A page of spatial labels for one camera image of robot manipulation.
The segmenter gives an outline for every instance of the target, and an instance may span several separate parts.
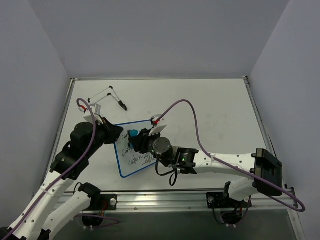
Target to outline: white tabletop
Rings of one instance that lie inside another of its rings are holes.
[[[101,105],[101,116],[112,124],[147,120],[162,114],[180,99],[191,101],[198,118],[200,139],[208,152],[222,154],[253,153],[266,148],[257,118],[243,79],[157,79],[157,80],[78,80],[57,147],[59,153],[70,140],[76,124],[84,122],[77,98],[88,99],[113,86],[128,107],[124,111],[111,97]],[[199,149],[191,108],[180,103],[166,116],[168,123],[161,133],[174,146]],[[161,173],[169,169],[159,166]],[[89,166],[76,182],[89,182],[102,191],[156,191],[172,189],[223,188],[237,176],[222,174],[179,175],[174,187],[169,176],[158,176],[154,165],[127,178],[119,174],[113,144],[102,146],[89,160]]]

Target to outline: white wall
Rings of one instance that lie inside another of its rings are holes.
[[[29,0],[72,77],[239,78],[289,0]]]
[[[70,79],[27,0],[0,1],[0,226],[31,200],[48,164]]]
[[[320,227],[320,1],[291,0],[250,75],[284,177],[306,205],[307,239]]]

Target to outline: screw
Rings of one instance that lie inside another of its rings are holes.
[[[212,204],[215,198],[213,196],[208,197],[207,201],[208,203]]]
[[[115,198],[110,199],[110,205],[115,206],[117,204],[117,200]]]

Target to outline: whiteboard blue border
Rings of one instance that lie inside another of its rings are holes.
[[[144,123],[144,122],[150,122],[150,120],[142,120],[142,121],[131,121],[131,122],[125,122],[125,123],[119,123],[119,124],[115,124],[116,126],[122,126],[122,125],[128,125],[128,124],[137,124],[137,123]],[[148,166],[145,166],[144,168],[141,168],[140,170],[138,171],[135,171],[133,173],[130,173],[129,175],[127,176],[123,176],[122,175],[122,172],[121,172],[121,167],[120,167],[120,162],[119,162],[119,156],[118,156],[118,151],[117,151],[117,146],[116,146],[116,143],[113,144],[114,146],[114,151],[115,151],[115,157],[116,157],[116,161],[118,163],[118,169],[119,169],[119,173],[120,173],[120,176],[125,179],[133,174],[136,174],[137,172],[140,172],[141,170],[143,169],[146,169],[146,168],[149,168],[150,166],[156,164],[155,162],[154,163],[151,163],[150,165]]]

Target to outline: black cable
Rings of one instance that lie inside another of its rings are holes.
[[[78,182],[78,183],[74,186],[73,195],[75,195],[75,193],[76,193],[76,188],[77,188],[78,185],[82,186],[82,183],[81,183],[81,182]]]
[[[230,223],[230,221],[231,221],[231,219],[234,217],[234,214],[237,213],[237,210],[238,210],[238,208],[241,207],[241,205],[242,205],[242,203],[239,202],[238,206],[236,206],[233,211],[224,213],[223,216],[221,216],[221,218],[222,218],[222,220],[223,220],[223,223],[222,223],[222,222],[219,222],[218,219],[217,219],[216,211],[215,211],[215,204],[214,204],[214,202],[213,202],[213,203],[212,203],[212,210],[213,210],[213,216],[214,216],[215,221],[216,221],[218,224],[221,224],[221,225],[232,224],[232,223]]]
[[[219,222],[217,219],[214,202],[212,202],[212,210],[213,210],[213,216],[214,216],[215,221],[220,225],[225,225],[226,224],[225,222]]]
[[[156,172],[156,174],[158,174],[159,176],[167,176],[167,175],[172,174],[172,173],[175,172],[175,170],[171,170],[171,171],[167,171],[166,173],[160,174],[160,173],[159,173],[159,170],[158,170],[158,165],[159,165],[159,160],[157,159],[157,160],[155,161],[155,172]]]
[[[169,179],[169,184],[170,184],[171,187],[173,187],[176,184],[177,178],[178,178],[178,171],[177,170],[173,170],[173,171],[174,171],[174,173],[170,176],[170,179]]]

